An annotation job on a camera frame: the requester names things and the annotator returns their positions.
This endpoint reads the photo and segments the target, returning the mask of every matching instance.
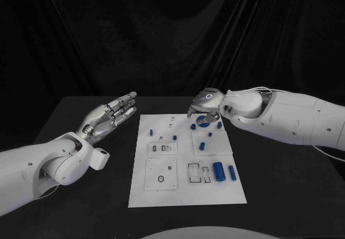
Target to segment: table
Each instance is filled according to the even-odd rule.
[[[115,97],[64,97],[34,143],[74,131]],[[194,226],[233,227],[275,237],[345,236],[345,182],[327,158],[239,130],[223,119],[248,204],[128,208],[139,114],[181,114],[193,97],[136,97],[136,112],[96,147],[105,168],[0,217],[12,238],[131,238]]]

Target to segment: black backdrop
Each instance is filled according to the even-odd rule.
[[[0,10],[1,149],[32,141],[70,95],[266,86],[345,105],[343,0],[5,0]]]

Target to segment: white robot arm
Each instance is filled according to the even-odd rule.
[[[103,168],[109,154],[92,145],[135,112],[129,107],[135,95],[131,92],[95,108],[76,133],[0,153],[0,216],[38,199],[51,187],[71,184],[87,167]]]
[[[206,88],[186,116],[196,111],[207,112],[197,123],[214,122],[220,114],[237,128],[279,142],[345,150],[345,107],[315,97],[265,87],[226,94]]]

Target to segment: blue component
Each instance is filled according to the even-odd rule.
[[[213,175],[217,182],[224,181],[224,173],[220,162],[213,163]]]
[[[196,122],[200,120],[200,119],[203,119],[203,118],[206,118],[206,116],[198,116],[197,118],[196,118]],[[209,123],[200,123],[200,124],[197,124],[200,127],[207,127],[209,126]]]
[[[204,149],[204,143],[201,142],[200,144],[198,144],[198,150],[203,150]]]
[[[235,181],[235,171],[232,165],[227,166],[232,181]]]

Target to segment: robotic hand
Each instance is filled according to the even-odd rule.
[[[311,96],[265,87],[226,94],[204,88],[186,116],[196,111],[207,112],[197,124],[222,115],[237,128],[279,142],[345,150],[345,107]]]
[[[92,145],[135,112],[135,92],[96,107],[76,133],[0,153],[0,216],[40,198],[57,185],[71,184],[90,166],[103,168],[109,154]]]

